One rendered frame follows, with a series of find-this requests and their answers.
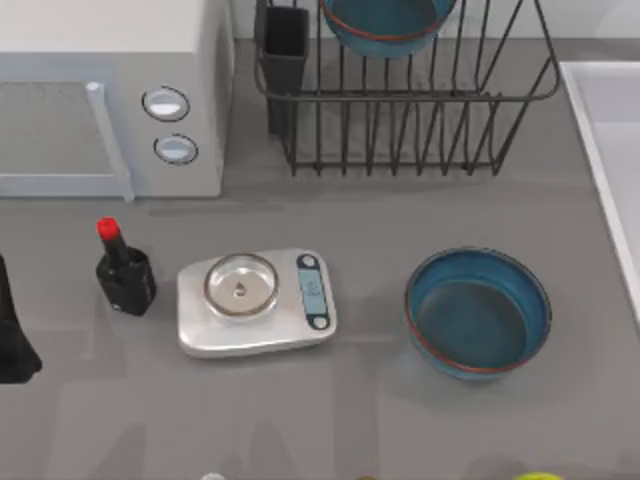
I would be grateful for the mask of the silver kitchen scale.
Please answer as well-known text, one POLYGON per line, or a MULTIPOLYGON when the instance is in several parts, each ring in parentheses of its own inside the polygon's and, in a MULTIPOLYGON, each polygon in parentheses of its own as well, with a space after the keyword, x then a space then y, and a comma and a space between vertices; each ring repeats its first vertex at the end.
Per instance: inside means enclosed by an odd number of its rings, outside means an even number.
POLYGON ((329 269, 309 249, 201 260, 176 277, 177 338, 191 357, 246 357, 322 343, 337 331, 329 269))

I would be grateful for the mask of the small microwave knob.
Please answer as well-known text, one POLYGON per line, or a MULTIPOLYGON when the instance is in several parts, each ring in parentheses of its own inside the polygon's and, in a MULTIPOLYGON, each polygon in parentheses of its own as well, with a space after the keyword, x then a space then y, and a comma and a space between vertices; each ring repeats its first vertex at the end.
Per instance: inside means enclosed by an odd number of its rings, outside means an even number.
POLYGON ((172 165, 186 165, 198 156, 196 143, 187 136, 169 135, 154 141, 156 156, 165 163, 172 165))

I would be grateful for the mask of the blue bowl with red rim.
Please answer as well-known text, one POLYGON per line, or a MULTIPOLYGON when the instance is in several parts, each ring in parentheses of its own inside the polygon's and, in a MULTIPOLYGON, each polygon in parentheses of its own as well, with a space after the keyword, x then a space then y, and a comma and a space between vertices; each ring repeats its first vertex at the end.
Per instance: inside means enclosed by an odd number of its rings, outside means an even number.
POLYGON ((424 49, 457 0, 318 0, 339 42, 363 57, 397 59, 424 49))
POLYGON ((538 277, 486 247, 430 255, 407 280, 403 302, 409 337, 425 361, 463 381, 497 380, 526 365, 552 330, 538 277))

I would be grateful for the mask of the dark grey cutlery holder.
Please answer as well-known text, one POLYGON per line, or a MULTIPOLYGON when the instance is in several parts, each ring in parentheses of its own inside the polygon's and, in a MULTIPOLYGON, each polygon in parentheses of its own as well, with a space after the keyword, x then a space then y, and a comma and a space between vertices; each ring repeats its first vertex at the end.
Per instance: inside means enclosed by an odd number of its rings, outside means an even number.
POLYGON ((309 11, 256 0, 254 41, 267 92, 297 98, 309 50, 309 11))

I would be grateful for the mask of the pale microwave oven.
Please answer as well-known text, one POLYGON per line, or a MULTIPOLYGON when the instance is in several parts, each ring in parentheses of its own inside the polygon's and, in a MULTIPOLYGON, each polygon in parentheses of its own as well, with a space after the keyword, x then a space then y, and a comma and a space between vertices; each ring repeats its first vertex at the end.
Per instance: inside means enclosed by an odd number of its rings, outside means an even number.
POLYGON ((0 52, 107 55, 122 92, 135 199, 220 193, 235 55, 229 0, 0 0, 0 52), (184 119, 145 112, 143 94, 162 86, 186 95, 184 119), (156 156, 154 141, 175 134, 196 143, 193 162, 156 156))

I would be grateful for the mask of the black bottle with red cap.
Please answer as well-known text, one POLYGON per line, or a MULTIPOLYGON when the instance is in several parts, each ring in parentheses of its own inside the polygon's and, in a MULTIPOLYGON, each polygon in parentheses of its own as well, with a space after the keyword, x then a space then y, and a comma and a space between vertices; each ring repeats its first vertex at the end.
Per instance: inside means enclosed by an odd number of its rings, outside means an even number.
POLYGON ((143 316, 157 293, 148 256, 127 244, 114 217, 99 219, 96 230, 103 245, 96 277, 109 304, 116 311, 143 316))

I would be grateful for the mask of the large microwave knob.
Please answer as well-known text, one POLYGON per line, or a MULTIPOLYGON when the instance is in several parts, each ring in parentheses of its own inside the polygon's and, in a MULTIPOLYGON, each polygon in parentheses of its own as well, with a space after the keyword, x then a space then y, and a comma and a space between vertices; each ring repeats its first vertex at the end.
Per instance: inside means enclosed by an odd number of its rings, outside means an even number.
POLYGON ((142 96, 142 106, 150 117, 160 122, 178 122, 190 111, 186 95, 168 86, 145 92, 142 96))

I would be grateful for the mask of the microwave oven door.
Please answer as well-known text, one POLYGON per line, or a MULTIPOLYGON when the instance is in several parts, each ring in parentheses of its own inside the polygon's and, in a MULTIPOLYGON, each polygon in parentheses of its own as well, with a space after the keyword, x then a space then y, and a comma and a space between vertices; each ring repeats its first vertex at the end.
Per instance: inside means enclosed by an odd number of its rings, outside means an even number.
POLYGON ((85 84, 106 101, 131 171, 122 92, 105 54, 0 52, 0 198, 120 197, 85 84))

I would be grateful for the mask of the white sink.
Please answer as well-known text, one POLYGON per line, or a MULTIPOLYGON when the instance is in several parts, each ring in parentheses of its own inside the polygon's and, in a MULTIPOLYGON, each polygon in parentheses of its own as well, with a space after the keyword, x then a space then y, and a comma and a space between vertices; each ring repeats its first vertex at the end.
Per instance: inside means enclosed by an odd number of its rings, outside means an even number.
POLYGON ((640 61, 560 68, 640 331, 640 61))

